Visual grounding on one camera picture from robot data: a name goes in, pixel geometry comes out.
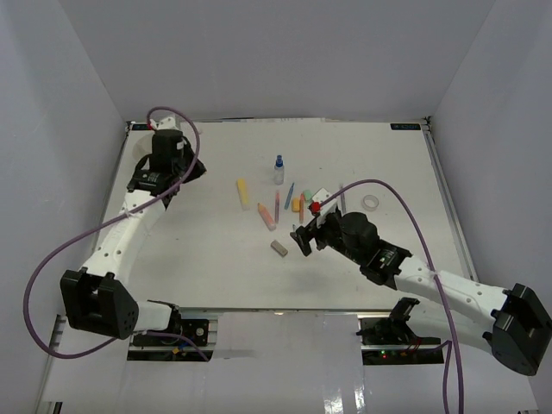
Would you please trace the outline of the clear marker cap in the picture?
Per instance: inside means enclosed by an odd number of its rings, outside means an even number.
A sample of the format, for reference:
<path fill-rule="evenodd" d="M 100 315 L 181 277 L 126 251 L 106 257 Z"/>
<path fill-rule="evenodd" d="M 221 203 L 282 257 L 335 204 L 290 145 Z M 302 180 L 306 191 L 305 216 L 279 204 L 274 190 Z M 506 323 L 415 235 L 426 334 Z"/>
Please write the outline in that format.
<path fill-rule="evenodd" d="M 339 188 L 340 188 L 340 191 L 341 191 L 344 188 L 344 184 L 340 183 Z M 347 206 L 346 206 L 346 198 L 345 198 L 345 195 L 344 195 L 343 192 L 340 194 L 340 204 L 341 204 L 342 214 L 344 215 L 344 214 L 347 213 Z"/>

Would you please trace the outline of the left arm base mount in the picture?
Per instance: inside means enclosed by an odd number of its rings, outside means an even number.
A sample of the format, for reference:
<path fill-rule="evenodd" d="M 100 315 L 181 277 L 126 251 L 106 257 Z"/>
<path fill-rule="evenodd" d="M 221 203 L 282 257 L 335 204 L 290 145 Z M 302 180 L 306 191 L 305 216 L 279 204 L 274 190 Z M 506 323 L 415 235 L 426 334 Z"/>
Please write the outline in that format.
<path fill-rule="evenodd" d="M 130 339 L 128 361 L 209 362 L 214 349 L 210 319 L 186 316 L 170 304 L 167 328 L 155 335 L 139 334 Z"/>

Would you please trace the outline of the pink slim marker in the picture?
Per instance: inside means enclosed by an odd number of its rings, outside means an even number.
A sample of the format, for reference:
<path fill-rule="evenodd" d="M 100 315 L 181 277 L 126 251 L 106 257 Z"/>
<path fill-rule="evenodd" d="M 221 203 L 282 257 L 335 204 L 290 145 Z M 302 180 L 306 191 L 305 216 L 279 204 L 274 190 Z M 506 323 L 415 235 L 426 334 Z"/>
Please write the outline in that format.
<path fill-rule="evenodd" d="M 279 223 L 279 207 L 280 207 L 280 194 L 279 194 L 279 190 L 276 190 L 275 199 L 274 199 L 274 221 L 277 224 Z"/>

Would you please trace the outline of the grey eraser block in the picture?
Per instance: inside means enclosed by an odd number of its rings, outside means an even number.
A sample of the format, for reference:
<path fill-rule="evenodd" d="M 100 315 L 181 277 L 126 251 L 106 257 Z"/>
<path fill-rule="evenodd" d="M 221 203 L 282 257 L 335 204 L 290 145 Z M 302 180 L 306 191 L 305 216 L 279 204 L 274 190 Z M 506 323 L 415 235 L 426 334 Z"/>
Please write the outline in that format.
<path fill-rule="evenodd" d="M 279 241 L 273 240 L 270 246 L 280 257 L 288 255 L 288 250 Z"/>

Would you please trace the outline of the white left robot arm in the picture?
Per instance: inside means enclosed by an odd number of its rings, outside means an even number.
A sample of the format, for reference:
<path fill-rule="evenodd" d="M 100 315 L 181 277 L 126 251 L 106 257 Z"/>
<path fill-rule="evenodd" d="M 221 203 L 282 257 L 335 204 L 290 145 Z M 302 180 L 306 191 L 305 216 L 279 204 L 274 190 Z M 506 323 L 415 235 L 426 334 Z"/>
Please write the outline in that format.
<path fill-rule="evenodd" d="M 182 183 L 206 169 L 176 127 L 154 132 L 150 154 L 137 163 L 120 209 L 97 250 L 78 271 L 65 271 L 60 290 L 73 329 L 124 340 L 152 330 L 162 343 L 175 343 L 182 323 L 172 304 L 138 301 L 129 290 L 132 268 L 147 236 L 166 212 Z"/>

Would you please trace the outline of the clear tape roll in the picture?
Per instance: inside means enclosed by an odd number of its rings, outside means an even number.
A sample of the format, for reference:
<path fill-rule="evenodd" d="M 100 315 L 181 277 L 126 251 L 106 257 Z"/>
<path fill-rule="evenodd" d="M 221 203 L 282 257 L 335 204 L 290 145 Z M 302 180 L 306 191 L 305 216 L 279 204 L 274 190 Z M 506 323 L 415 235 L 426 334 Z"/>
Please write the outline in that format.
<path fill-rule="evenodd" d="M 376 211 L 380 206 L 380 201 L 374 195 L 367 194 L 361 200 L 361 204 L 366 211 Z"/>

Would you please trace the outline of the orange slim marker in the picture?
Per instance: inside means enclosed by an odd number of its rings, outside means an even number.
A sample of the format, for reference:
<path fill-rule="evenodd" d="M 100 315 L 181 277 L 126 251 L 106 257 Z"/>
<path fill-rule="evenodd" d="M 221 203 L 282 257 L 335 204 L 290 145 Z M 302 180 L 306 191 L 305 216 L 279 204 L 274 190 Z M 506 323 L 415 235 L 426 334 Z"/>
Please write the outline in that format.
<path fill-rule="evenodd" d="M 304 223 L 304 194 L 301 194 L 299 197 L 298 220 L 300 224 Z"/>

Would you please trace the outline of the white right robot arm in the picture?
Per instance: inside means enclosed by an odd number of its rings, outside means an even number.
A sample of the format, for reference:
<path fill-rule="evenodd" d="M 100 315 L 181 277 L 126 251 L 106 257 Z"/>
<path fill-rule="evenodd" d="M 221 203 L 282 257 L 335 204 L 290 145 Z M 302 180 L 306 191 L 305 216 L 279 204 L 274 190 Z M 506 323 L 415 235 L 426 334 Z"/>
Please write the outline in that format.
<path fill-rule="evenodd" d="M 536 375 L 551 343 L 551 317 L 534 290 L 484 285 L 449 272 L 434 273 L 405 248 L 382 239 L 362 213 L 335 211 L 290 234 L 302 254 L 332 248 L 375 285 L 407 294 L 390 315 L 399 343 L 450 337 L 492 355 L 513 372 Z"/>

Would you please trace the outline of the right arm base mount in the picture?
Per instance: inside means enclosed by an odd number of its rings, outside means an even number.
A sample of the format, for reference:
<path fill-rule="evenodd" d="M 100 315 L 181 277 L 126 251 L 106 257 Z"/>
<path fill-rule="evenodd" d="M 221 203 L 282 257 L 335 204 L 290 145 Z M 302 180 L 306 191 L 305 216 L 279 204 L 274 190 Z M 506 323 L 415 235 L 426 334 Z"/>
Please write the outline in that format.
<path fill-rule="evenodd" d="M 435 337 L 418 336 L 408 322 L 418 299 L 401 298 L 388 315 L 360 317 L 356 335 L 361 341 L 364 366 L 443 364 L 444 346 Z"/>

